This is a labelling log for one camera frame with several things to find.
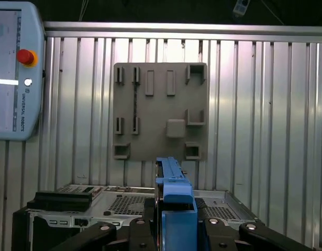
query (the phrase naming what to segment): metal panel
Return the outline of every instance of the metal panel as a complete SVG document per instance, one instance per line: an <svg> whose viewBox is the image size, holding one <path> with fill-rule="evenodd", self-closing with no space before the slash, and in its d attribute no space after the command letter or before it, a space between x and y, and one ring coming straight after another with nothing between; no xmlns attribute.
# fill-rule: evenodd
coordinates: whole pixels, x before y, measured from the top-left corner
<svg viewBox="0 0 322 251"><path fill-rule="evenodd" d="M10 249L12 212L38 189L154 186L154 162L112 158L116 62L207 63L208 157L182 163L194 187L231 190L271 228L322 247L322 28L48 23L47 31L39 132L0 141L0 250Z"/></svg>
<svg viewBox="0 0 322 251"><path fill-rule="evenodd" d="M236 114L235 63L237 52L233 41L221 41L220 44L220 79L217 101L217 174L216 188L233 191L234 181L234 131Z"/></svg>
<svg viewBox="0 0 322 251"><path fill-rule="evenodd" d="M275 43L273 48L273 93L271 132L271 172L269 226L280 233L285 227L287 199L288 145L290 131L289 48L287 43Z"/></svg>
<svg viewBox="0 0 322 251"><path fill-rule="evenodd" d="M250 205L253 139L253 88L255 52L252 42L238 44L236 149L234 193L246 206Z"/></svg>
<svg viewBox="0 0 322 251"><path fill-rule="evenodd" d="M302 223L306 176L307 97L308 97L308 54L304 43L292 44L291 93L290 93L290 151L288 161L288 180L286 180L287 199L286 234L302 241Z"/></svg>

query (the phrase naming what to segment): universal robots logo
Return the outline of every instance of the universal robots logo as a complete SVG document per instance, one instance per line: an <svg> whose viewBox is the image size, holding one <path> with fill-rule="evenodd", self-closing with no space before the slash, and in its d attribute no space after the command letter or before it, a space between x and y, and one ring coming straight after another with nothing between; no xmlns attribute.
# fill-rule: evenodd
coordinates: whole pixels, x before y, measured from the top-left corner
<svg viewBox="0 0 322 251"><path fill-rule="evenodd" d="M26 94L23 93L23 98L21 103L21 132L25 131L25 107L26 107Z"/></svg>

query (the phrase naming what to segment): metal mesh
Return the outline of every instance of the metal mesh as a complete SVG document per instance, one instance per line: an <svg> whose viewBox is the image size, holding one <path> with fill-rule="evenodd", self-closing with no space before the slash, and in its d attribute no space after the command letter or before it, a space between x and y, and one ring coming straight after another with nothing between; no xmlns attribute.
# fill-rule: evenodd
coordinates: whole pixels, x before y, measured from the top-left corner
<svg viewBox="0 0 322 251"><path fill-rule="evenodd" d="M145 196L122 196L117 197L109 207L114 214L142 215Z"/></svg>
<svg viewBox="0 0 322 251"><path fill-rule="evenodd" d="M238 217L225 207L207 207L204 213L208 218L221 218L224 220L236 220Z"/></svg>

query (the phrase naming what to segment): black connector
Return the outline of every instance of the black connector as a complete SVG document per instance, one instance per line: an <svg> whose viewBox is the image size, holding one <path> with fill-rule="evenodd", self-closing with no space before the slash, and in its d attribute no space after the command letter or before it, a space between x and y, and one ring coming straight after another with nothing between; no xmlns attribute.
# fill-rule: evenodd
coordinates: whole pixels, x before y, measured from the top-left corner
<svg viewBox="0 0 322 251"><path fill-rule="evenodd" d="M75 226L87 226L88 220L86 219L75 219Z"/></svg>

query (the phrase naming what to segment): white wire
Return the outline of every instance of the white wire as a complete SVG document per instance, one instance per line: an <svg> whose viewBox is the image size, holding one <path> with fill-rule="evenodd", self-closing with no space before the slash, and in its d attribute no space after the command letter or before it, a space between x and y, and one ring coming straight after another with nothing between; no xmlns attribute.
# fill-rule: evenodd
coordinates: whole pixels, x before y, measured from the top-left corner
<svg viewBox="0 0 322 251"><path fill-rule="evenodd" d="M84 13L85 13L85 8L87 7L87 0L83 0L83 3L82 3L82 8L81 8L81 12L79 14L79 19L78 19L78 22L82 21L83 19L83 16L84 16Z"/></svg>
<svg viewBox="0 0 322 251"><path fill-rule="evenodd" d="M83 13L82 13L82 16L81 16L81 21L85 15L85 12L86 12L86 9L87 9L87 6L88 6L88 0L86 0L86 4L84 5L84 10L83 10Z"/></svg>
<svg viewBox="0 0 322 251"><path fill-rule="evenodd" d="M81 12L79 13L78 22L80 22L80 21L81 21L81 17L82 17L82 12L83 12L83 8L84 8L84 5L85 5L85 1L86 1L86 0L83 0L82 8L81 8Z"/></svg>
<svg viewBox="0 0 322 251"><path fill-rule="evenodd" d="M271 8L269 8L269 6L265 3L265 1L261 0L262 4L268 9L268 11L282 24L285 25L283 23L283 21L271 10Z"/></svg>

